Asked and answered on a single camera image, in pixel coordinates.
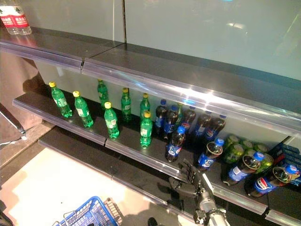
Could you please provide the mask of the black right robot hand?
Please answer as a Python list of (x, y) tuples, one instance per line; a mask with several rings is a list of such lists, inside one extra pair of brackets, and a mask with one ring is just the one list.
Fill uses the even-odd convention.
[(181, 195), (192, 198), (197, 197), (202, 187), (199, 170), (190, 161), (184, 158), (181, 163), (180, 172), (184, 175), (184, 181), (170, 177), (169, 183), (171, 188)]

